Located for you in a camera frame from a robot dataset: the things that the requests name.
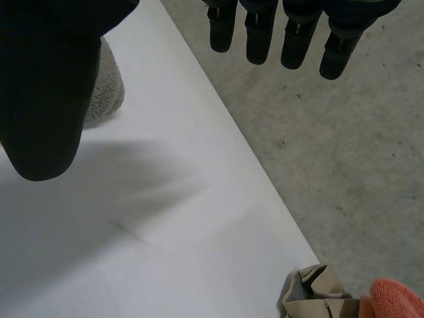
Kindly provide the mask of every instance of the concrete floor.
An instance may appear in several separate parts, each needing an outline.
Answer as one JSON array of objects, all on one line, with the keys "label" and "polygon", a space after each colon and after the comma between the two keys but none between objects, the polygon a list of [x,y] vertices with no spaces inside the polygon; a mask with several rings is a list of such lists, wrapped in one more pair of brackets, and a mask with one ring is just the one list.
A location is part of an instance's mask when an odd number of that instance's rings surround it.
[{"label": "concrete floor", "polygon": [[209,48],[201,0],[162,0],[306,239],[345,288],[397,279],[424,296],[424,1],[366,31],[337,81],[318,69],[319,23],[299,70],[280,64],[280,5],[268,61],[245,58],[239,5],[231,49]]}]

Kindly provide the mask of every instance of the orange cloth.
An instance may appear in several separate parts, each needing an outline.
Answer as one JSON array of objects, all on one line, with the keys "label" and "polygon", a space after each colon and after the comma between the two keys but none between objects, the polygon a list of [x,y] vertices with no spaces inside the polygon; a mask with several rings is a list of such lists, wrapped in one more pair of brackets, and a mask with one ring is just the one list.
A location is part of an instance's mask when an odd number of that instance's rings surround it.
[{"label": "orange cloth", "polygon": [[378,278],[371,285],[370,297],[360,298],[359,318],[424,318],[424,303],[401,283]]}]

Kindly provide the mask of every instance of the white tabletop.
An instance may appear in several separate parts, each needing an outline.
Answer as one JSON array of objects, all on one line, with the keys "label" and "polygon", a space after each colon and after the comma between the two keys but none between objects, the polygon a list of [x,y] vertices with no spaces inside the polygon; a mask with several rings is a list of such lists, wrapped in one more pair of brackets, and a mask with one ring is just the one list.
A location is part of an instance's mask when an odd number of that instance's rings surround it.
[{"label": "white tabletop", "polygon": [[277,317],[317,262],[158,0],[107,35],[125,83],[59,178],[0,152],[0,317]]}]

